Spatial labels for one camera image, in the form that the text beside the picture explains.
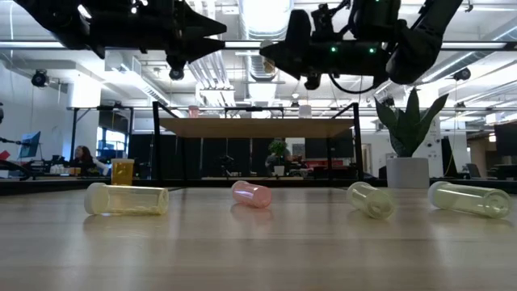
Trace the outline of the silver ceiling air duct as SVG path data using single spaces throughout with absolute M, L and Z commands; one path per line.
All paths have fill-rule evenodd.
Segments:
M 262 42 L 285 37 L 294 0 L 238 0 L 241 34 L 244 40 Z M 275 69 L 267 69 L 260 55 L 246 59 L 250 77 L 256 82 L 270 82 Z

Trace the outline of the black partition wall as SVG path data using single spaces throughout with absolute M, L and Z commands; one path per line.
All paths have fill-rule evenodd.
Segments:
M 141 179 L 207 179 L 270 177 L 284 163 L 272 151 L 272 138 L 192 138 L 160 136 L 160 153 L 154 135 L 134 135 L 129 157 L 135 160 L 135 175 Z

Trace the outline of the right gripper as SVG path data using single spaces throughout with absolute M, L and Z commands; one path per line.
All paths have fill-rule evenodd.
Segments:
M 310 33 L 311 23 L 307 12 L 292 10 L 285 36 L 286 44 L 308 44 Z M 378 42 L 342 40 L 314 43 L 301 57 L 301 63 L 284 42 L 265 46 L 259 50 L 259 54 L 295 79 L 323 74 L 330 74 L 334 78 L 337 75 L 370 76 L 373 77 L 374 87 L 388 80 L 385 66 L 389 53 Z

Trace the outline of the wide orange pill bottle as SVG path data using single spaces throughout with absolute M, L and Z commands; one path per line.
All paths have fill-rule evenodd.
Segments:
M 114 158 L 111 161 L 111 184 L 132 185 L 134 160 L 129 158 Z

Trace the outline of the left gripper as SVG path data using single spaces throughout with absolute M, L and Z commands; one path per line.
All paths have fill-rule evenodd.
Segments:
M 226 25 L 183 0 L 86 0 L 86 10 L 86 45 L 101 58 L 106 48 L 162 50 L 170 67 L 183 68 L 225 48 L 224 41 L 204 37 L 227 32 Z

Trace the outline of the long green vial with tablets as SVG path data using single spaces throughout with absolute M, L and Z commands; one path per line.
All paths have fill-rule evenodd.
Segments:
M 512 200 L 503 190 L 460 185 L 449 182 L 433 183 L 427 195 L 438 209 L 471 213 L 490 218 L 504 218 L 511 213 Z

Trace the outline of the short green vial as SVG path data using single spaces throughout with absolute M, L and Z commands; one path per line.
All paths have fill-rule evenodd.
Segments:
M 366 182 L 355 182 L 347 189 L 347 199 L 352 206 L 374 219 L 390 217 L 395 205 L 392 197 Z

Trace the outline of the pink vial white cap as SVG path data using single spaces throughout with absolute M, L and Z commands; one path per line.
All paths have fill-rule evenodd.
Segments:
M 265 209 L 272 201 L 270 188 L 242 180 L 233 184 L 232 195 L 236 202 L 258 209 Z

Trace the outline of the black background rig frame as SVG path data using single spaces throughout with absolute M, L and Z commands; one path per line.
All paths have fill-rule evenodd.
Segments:
M 129 149 L 128 144 L 132 141 L 132 135 L 133 135 L 133 130 L 134 130 L 135 111 L 136 111 L 135 107 L 122 106 L 122 105 L 116 105 L 116 106 L 99 105 L 97 107 L 67 107 L 66 109 L 73 113 L 72 131 L 71 131 L 71 140 L 70 140 L 71 145 L 70 145 L 70 154 L 69 154 L 70 160 L 72 160 L 74 158 L 78 122 L 91 111 L 111 112 L 112 115 L 115 115 L 115 112 L 129 111 L 128 129 L 125 134 L 126 139 L 124 142 L 124 150 L 125 150 L 126 155 L 129 155 L 131 153 L 131 150 Z

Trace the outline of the wooden shelf black metal legs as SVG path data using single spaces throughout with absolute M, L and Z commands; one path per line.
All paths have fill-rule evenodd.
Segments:
M 310 137 L 331 138 L 344 130 L 355 131 L 355 154 L 357 180 L 364 180 L 361 154 L 361 133 L 359 125 L 359 105 L 351 103 L 326 120 L 318 119 L 199 119 L 180 118 L 167 106 L 152 102 L 153 150 L 156 171 L 152 174 L 155 186 L 166 184 L 162 173 L 161 128 L 188 138 L 274 138 Z

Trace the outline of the blue lit monitor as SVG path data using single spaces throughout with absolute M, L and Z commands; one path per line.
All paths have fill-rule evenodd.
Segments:
M 34 158 L 40 144 L 41 131 L 22 135 L 19 158 Z

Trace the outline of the green snake plant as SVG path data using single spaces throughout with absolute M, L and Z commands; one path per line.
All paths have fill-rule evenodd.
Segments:
M 447 102 L 448 94 L 440 96 L 425 111 L 419 107 L 417 90 L 409 95 L 406 110 L 392 109 L 375 99 L 376 113 L 380 122 L 388 129 L 390 143 L 399 158 L 412 158 L 423 143 L 431 123 Z

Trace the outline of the red and black device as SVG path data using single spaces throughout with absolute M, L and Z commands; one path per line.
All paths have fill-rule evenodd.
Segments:
M 16 144 L 18 146 L 29 146 L 29 143 L 22 142 L 22 141 L 12 141 L 8 140 L 6 138 L 0 137 L 0 143 L 10 143 L 10 144 Z M 9 171 L 19 171 L 23 174 L 23 176 L 20 178 L 21 181 L 25 181 L 28 179 L 33 179 L 34 175 L 32 172 L 27 169 L 24 166 L 20 166 L 17 163 L 9 162 L 8 158 L 10 157 L 10 154 L 4 150 L 0 152 L 0 170 L 3 168 L 6 168 Z

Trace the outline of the black aluminium table frame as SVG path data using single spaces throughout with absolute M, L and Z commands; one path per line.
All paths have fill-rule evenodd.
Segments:
M 483 179 L 431 179 L 436 182 L 450 182 L 482 188 L 497 188 L 511 195 L 517 195 L 517 181 Z M 7 180 L 0 179 L 0 196 L 22 195 L 42 192 L 63 192 L 88 188 L 93 183 L 104 183 L 105 179 L 55 179 L 55 180 Z M 134 180 L 134 186 L 151 188 L 230 188 L 235 181 L 230 179 L 207 180 Z M 355 183 L 352 179 L 332 180 L 295 180 L 295 179 L 256 179 L 250 183 L 269 188 L 347 188 Z

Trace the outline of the long yellow vial white cap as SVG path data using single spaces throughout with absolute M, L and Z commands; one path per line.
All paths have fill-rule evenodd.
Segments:
M 93 183 L 86 190 L 84 208 L 90 215 L 163 215 L 169 208 L 169 190 Z

